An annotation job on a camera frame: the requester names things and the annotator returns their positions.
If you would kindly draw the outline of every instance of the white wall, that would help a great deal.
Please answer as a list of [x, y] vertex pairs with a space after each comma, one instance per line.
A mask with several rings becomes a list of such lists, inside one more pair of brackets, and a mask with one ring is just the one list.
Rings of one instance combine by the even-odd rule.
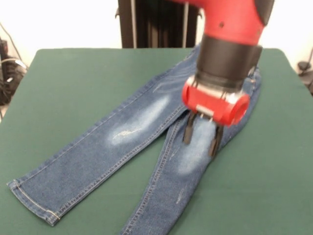
[[[28, 65], [40, 48], [110, 47], [121, 48], [119, 18], [114, 15], [117, 0], [6, 0], [0, 22], [9, 31]], [[307, 60], [313, 47], [311, 0], [276, 0], [269, 25], [260, 43], [279, 48], [296, 70]], [[199, 17], [197, 42], [201, 40], [203, 20]], [[6, 39], [0, 29], [0, 36]]]

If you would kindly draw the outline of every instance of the table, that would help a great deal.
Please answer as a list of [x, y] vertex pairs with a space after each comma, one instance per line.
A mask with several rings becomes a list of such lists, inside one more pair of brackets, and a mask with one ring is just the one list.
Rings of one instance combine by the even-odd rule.
[[[114, 235], [157, 162], [158, 138], [51, 227], [6, 183], [36, 168], [190, 49], [38, 51], [0, 124], [1, 235]], [[259, 102], [209, 166], [171, 235], [311, 235], [313, 100], [283, 52], [265, 49]]]

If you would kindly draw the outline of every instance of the blue denim jeans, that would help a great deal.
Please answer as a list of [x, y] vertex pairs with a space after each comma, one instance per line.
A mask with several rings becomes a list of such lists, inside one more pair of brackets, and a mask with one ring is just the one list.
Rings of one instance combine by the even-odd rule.
[[[26, 175], [7, 185], [51, 226], [133, 156], [167, 131], [158, 163], [123, 235], [167, 234], [178, 220], [211, 158], [215, 123], [197, 117], [191, 143], [182, 142], [188, 111], [181, 90], [196, 70], [199, 45], [180, 63], [153, 77], [109, 115]], [[225, 128], [220, 149], [247, 123], [257, 103], [259, 69], [247, 77], [251, 102], [241, 122]]]

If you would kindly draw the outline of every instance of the red gripper housing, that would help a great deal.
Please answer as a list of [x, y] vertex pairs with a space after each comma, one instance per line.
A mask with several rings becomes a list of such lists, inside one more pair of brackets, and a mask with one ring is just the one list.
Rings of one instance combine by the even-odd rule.
[[249, 96], [242, 94], [235, 103], [229, 103], [213, 95], [208, 95], [188, 83], [185, 83], [182, 89], [182, 100], [185, 106], [194, 113], [199, 112], [199, 106], [212, 111], [213, 121], [226, 126], [238, 124], [245, 115], [250, 102]]

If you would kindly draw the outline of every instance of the jeans seam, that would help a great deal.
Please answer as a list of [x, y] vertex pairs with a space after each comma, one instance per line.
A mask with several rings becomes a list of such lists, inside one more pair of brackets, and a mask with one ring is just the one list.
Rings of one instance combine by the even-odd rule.
[[73, 197], [72, 199], [68, 200], [66, 203], [64, 203], [60, 209], [57, 211], [57, 215], [61, 217], [67, 209], [69, 209], [73, 204], [75, 204], [78, 200], [80, 200], [84, 195], [87, 195], [90, 191], [92, 191], [94, 188], [96, 188], [98, 185], [100, 185], [110, 174], [114, 173], [125, 161], [127, 161], [132, 154], [139, 152], [142, 148], [144, 148], [145, 145], [147, 145], [163, 128], [164, 126], [170, 122], [176, 114], [183, 109], [184, 106], [181, 105], [178, 108], [176, 108], [171, 115], [167, 118], [167, 120], [161, 124], [157, 130], [147, 138], [145, 142], [140, 144], [139, 146], [135, 147], [132, 151], [124, 155], [113, 167], [111, 167], [107, 172], [105, 172], [103, 175], [101, 175], [99, 178], [97, 178], [94, 182], [90, 183], [87, 187], [85, 187], [82, 191], [78, 193], [77, 196]]
[[161, 174], [161, 170], [164, 168], [164, 165], [167, 161], [167, 156], [169, 155], [170, 149], [172, 148], [172, 144], [173, 144], [173, 140], [174, 140], [174, 136], [177, 133], [177, 129], [179, 124], [181, 123], [181, 120], [179, 120], [176, 125], [174, 126], [173, 132], [171, 133], [169, 142], [167, 144], [167, 146], [165, 147], [165, 152], [162, 156], [161, 159], [161, 163], [159, 165], [159, 167], [157, 168], [156, 174], [147, 190], [146, 195], [144, 196], [144, 198], [142, 199], [142, 203], [140, 204], [139, 208], [137, 209], [137, 211], [135, 212], [135, 214], [133, 215], [133, 217], [131, 218], [130, 222], [128, 223], [127, 227], [124, 229], [123, 235], [129, 235], [129, 232], [132, 231], [133, 226], [135, 225], [136, 221], [139, 219], [139, 216], [143, 214], [144, 209], [146, 208], [151, 195], [153, 193], [153, 191], [155, 190], [155, 185], [157, 184], [160, 174]]
[[[158, 80], [162, 80], [169, 72], [171, 72], [176, 66], [172, 67], [171, 69], [169, 69], [167, 72], [165, 72], [162, 76], [160, 76], [158, 78]], [[125, 108], [127, 108], [129, 105], [131, 105], [132, 103], [134, 103], [137, 99], [139, 99], [141, 96], [143, 96], [146, 92], [148, 92], [153, 85], [156, 84], [156, 81], [153, 81], [153, 83], [151, 84], [151, 86], [149, 88], [147, 88], [144, 92], [141, 92], [138, 95], [135, 95], [133, 100], [131, 100], [130, 103], [128, 103], [125, 107], [119, 109], [117, 108], [117, 112], [114, 112], [111, 116], [109, 116], [105, 121], [101, 122], [100, 124], [97, 125], [94, 129], [92, 129], [91, 131], [89, 131], [86, 136], [84, 136], [81, 140], [79, 140], [78, 142], [76, 142], [73, 146], [71, 146], [69, 149], [67, 149], [66, 151], [64, 151], [60, 156], [58, 156], [57, 158], [55, 158], [54, 160], [52, 160], [48, 165], [46, 165], [45, 167], [43, 167], [41, 170], [39, 170], [38, 172], [36, 172], [35, 174], [33, 174], [32, 176], [28, 177], [26, 180], [19, 182], [20, 185], [22, 185], [23, 183], [27, 182], [28, 180], [30, 180], [31, 178], [33, 178], [34, 176], [36, 176], [37, 174], [39, 174], [40, 172], [42, 172], [44, 169], [46, 169], [48, 166], [50, 166], [51, 164], [53, 164], [56, 160], [58, 160], [60, 157], [64, 156], [68, 151], [70, 151], [72, 148], [74, 148], [76, 145], [78, 145], [81, 141], [83, 141], [85, 138], [87, 138], [89, 135], [91, 135], [96, 129], [98, 129], [100, 126], [102, 126], [104, 123], [106, 123], [107, 121], [109, 121], [113, 116], [115, 116], [116, 114], [118, 114], [119, 112], [121, 112], [122, 110], [124, 110]]]
[[[39, 209], [41, 209], [41, 210], [43, 210], [43, 211], [45, 211], [45, 212], [47, 212], [47, 213], [50, 213], [52, 216], [54, 216], [55, 217], [55, 219], [54, 220], [60, 220], [60, 218], [57, 216], [57, 214], [55, 213], [55, 212], [53, 212], [53, 211], [51, 211], [51, 210], [47, 210], [46, 208], [44, 208], [43, 206], [41, 206], [41, 205], [39, 205], [39, 204], [37, 204], [26, 192], [24, 192], [24, 190], [22, 190], [21, 188], [20, 188], [20, 185], [19, 185], [19, 183], [16, 181], [16, 180], [13, 180], [13, 182], [16, 184], [16, 189], [17, 190], [19, 190], [20, 192], [21, 192], [21, 194], [23, 194], [33, 205], [35, 205], [36, 207], [38, 207]], [[48, 216], [48, 218], [47, 218], [47, 220], [49, 221], [49, 222], [51, 222], [51, 215], [50, 216]]]

